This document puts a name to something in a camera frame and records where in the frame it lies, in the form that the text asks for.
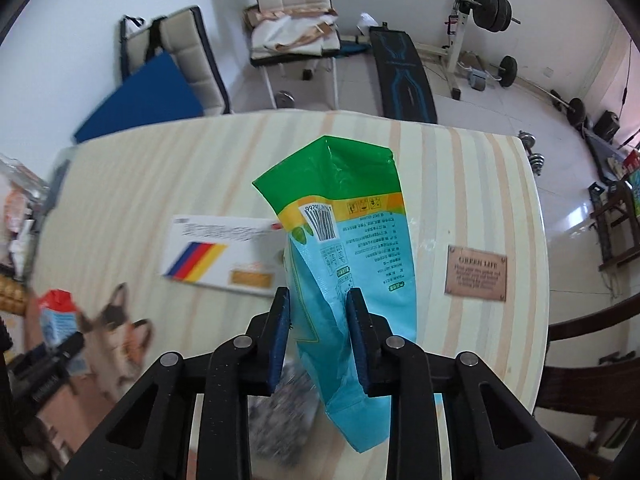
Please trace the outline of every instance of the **snack bag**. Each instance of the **snack bag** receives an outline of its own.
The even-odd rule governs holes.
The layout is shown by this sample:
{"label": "snack bag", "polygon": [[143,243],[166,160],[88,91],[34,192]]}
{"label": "snack bag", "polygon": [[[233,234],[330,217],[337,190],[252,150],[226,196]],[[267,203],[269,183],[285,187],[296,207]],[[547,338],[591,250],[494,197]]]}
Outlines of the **snack bag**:
{"label": "snack bag", "polygon": [[344,302],[352,287],[394,334],[415,340],[414,262],[387,148],[321,137],[254,186],[287,231],[291,336],[329,418],[358,452],[389,436],[390,398],[362,391]]}

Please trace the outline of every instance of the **barcode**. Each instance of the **barcode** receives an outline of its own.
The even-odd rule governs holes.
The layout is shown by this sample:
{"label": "barcode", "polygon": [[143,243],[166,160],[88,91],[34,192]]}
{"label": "barcode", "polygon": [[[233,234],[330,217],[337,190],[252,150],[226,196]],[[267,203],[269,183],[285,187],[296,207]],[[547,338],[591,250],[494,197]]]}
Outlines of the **barcode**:
{"label": "barcode", "polygon": [[302,206],[304,216],[311,224],[319,242],[337,238],[334,214],[331,206],[327,204],[306,204]]}

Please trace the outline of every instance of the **weight bench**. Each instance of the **weight bench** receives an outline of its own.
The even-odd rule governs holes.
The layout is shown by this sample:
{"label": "weight bench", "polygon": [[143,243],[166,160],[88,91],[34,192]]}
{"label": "weight bench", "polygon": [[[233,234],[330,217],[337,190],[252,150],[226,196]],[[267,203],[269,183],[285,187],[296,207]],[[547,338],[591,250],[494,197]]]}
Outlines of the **weight bench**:
{"label": "weight bench", "polygon": [[437,124],[431,87],[409,35],[386,27],[370,27],[369,39],[385,117]]}

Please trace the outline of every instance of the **green bag top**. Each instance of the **green bag top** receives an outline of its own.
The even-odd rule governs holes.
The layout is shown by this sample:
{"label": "green bag top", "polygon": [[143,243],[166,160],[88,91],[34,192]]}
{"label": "green bag top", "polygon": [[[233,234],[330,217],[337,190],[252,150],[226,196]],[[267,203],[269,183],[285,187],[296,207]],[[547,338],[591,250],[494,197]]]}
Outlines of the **green bag top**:
{"label": "green bag top", "polygon": [[331,136],[320,137],[289,155],[253,184],[276,215],[290,203],[309,195],[344,200],[400,192],[390,149]]}

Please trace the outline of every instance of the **black speaker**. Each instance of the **black speaker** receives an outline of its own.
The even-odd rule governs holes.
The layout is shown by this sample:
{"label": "black speaker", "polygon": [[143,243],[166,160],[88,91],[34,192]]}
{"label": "black speaker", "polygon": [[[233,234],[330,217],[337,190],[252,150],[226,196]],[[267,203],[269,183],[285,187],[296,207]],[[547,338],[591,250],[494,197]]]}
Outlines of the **black speaker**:
{"label": "black speaker", "polygon": [[611,142],[611,139],[613,139],[613,136],[619,129],[620,120],[618,119],[618,116],[615,113],[606,110],[593,127],[593,133],[601,139]]}

